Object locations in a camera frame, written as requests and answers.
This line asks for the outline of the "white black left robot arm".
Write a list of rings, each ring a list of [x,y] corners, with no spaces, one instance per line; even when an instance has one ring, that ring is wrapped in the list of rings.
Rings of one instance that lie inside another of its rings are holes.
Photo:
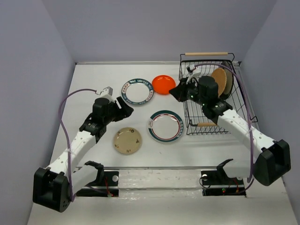
[[[97,98],[73,141],[67,141],[67,149],[46,168],[38,168],[34,173],[33,202],[64,212],[84,186],[101,184],[105,176],[102,164],[87,161],[78,171],[76,167],[99,142],[111,122],[128,118],[133,111],[121,97],[115,101]]]

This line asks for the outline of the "orange plastic plate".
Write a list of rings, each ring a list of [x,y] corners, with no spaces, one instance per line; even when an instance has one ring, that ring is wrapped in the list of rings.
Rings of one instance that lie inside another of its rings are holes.
[[[158,75],[152,80],[152,86],[157,94],[168,95],[169,90],[176,87],[176,82],[168,75]]]

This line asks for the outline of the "white plate blue lettered rim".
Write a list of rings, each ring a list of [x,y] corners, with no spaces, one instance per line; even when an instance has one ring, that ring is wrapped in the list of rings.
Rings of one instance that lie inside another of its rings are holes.
[[[143,105],[148,103],[154,95],[152,84],[142,78],[127,81],[121,88],[121,96],[131,105]]]

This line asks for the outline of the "dark rimmed ceramic plate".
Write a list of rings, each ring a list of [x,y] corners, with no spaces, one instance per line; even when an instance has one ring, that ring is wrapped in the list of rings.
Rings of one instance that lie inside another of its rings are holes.
[[[226,100],[230,97],[233,89],[234,75],[227,69],[223,68],[226,73],[226,86],[224,92],[221,94],[220,98]]]

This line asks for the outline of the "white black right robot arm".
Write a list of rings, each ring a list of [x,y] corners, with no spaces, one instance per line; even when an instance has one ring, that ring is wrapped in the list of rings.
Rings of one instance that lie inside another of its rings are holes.
[[[275,141],[261,133],[251,125],[251,119],[241,118],[230,104],[221,99],[226,85],[226,76],[201,76],[198,79],[190,76],[169,89],[169,94],[179,102],[191,100],[199,104],[214,125],[229,131],[250,151],[250,171],[246,176],[269,186],[290,171],[290,146],[284,140]]]

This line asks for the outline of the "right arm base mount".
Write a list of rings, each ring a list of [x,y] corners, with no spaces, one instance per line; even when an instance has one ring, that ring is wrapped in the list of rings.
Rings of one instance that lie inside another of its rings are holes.
[[[243,180],[221,176],[216,170],[201,171],[199,184],[203,196],[246,196]]]

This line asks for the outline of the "white plate green red rim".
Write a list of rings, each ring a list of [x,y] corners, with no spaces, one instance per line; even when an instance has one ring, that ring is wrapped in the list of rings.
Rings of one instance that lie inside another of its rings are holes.
[[[150,116],[147,129],[150,136],[156,141],[172,143],[182,136],[184,124],[177,113],[161,110]]]

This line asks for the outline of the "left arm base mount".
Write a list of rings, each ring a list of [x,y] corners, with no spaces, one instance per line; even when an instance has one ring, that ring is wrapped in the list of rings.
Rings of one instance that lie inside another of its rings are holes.
[[[76,197],[118,197],[119,171],[104,171],[102,180],[96,180],[79,190]]]

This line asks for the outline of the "woven bamboo plate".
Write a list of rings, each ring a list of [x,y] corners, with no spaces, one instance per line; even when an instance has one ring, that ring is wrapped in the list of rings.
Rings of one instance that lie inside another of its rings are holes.
[[[225,90],[227,83],[226,72],[222,68],[217,68],[211,73],[211,77],[214,78],[215,82],[218,84],[218,96],[221,96]]]

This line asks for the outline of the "cream patterned plate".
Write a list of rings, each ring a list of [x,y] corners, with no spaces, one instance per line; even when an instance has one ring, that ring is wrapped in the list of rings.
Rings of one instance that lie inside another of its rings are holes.
[[[143,139],[140,132],[133,127],[120,129],[113,138],[114,149],[123,155],[130,155],[137,152],[142,142]]]

